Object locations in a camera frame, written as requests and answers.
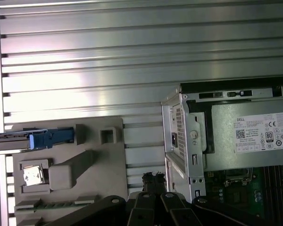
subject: electronic components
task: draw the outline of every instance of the electronic components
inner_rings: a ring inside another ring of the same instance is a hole
[[[23,178],[26,186],[39,185],[45,182],[44,173],[40,165],[23,168]]]
[[[263,218],[261,178],[259,168],[205,172],[207,196]]]
[[[263,198],[262,198],[262,193],[259,191],[259,190],[256,190],[254,192],[254,198],[255,198],[255,202],[261,202],[263,201]]]
[[[231,183],[241,182],[243,186],[252,180],[253,168],[231,169],[225,171],[225,187]]]

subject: barcode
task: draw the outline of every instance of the barcode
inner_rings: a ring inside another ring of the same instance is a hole
[[[244,129],[236,130],[236,136],[237,139],[245,138],[245,130]]]

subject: power supply label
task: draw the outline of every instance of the power supply label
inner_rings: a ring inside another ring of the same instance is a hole
[[[236,153],[283,149],[283,113],[243,116],[233,124]]]

